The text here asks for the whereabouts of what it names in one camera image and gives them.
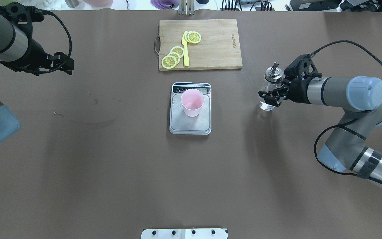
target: white mounting plate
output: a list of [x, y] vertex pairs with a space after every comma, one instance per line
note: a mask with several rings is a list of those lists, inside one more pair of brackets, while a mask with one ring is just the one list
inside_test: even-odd
[[226, 228], [146, 229], [141, 233], [141, 239], [228, 239], [228, 229]]

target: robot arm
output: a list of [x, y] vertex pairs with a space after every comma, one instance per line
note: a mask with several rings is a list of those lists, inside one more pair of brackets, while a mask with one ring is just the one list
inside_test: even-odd
[[[11, 3], [0, 6], [0, 64], [13, 71], [28, 72], [36, 76], [53, 71], [73, 73], [73, 59], [71, 55], [71, 39], [69, 38], [69, 53], [65, 55], [57, 52], [54, 56], [46, 53], [41, 45], [32, 39], [32, 22], [44, 20], [44, 15], [53, 15], [52, 12], [36, 9], [34, 6], [23, 6], [19, 3]], [[0, 143], [20, 128], [20, 122], [9, 108], [0, 101]]]
[[273, 106], [291, 100], [342, 107], [344, 116], [331, 127], [335, 129], [317, 159], [331, 171], [349, 175], [343, 173], [349, 169], [355, 172], [350, 175], [382, 184], [382, 153], [364, 145], [373, 128], [382, 125], [382, 81], [364, 76], [322, 77], [308, 54], [299, 56], [284, 74], [280, 88], [260, 91], [259, 96]]

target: purple cloth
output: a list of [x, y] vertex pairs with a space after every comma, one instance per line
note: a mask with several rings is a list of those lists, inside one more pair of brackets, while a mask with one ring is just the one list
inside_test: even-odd
[[179, 0], [151, 0], [150, 2], [158, 9], [170, 9], [179, 4]]

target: lemon slice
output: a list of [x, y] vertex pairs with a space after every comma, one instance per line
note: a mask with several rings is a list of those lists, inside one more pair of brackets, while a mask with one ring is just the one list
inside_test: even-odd
[[201, 35], [198, 32], [188, 32], [186, 36], [186, 40], [189, 43], [197, 44], [201, 41]]
[[179, 57], [184, 56], [184, 48], [181, 46], [174, 46], [172, 49], [170, 49], [170, 52], [176, 52], [179, 54]]
[[162, 59], [162, 67], [166, 68], [166, 69], [172, 69], [174, 67], [176, 67], [176, 64], [177, 64], [177, 61], [176, 61], [176, 58], [174, 56], [165, 56], [163, 57]]
[[175, 59], [176, 59], [176, 64], [179, 63], [179, 61], [181, 60], [181, 55], [179, 55], [178, 53], [176, 52], [171, 52], [169, 54], [167, 54], [168, 56], [173, 56]]

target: metal bracket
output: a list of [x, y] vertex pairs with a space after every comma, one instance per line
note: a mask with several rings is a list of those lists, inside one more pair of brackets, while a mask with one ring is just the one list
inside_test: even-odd
[[141, 239], [228, 239], [226, 228], [145, 229]]
[[194, 0], [179, 0], [179, 15], [194, 15]]

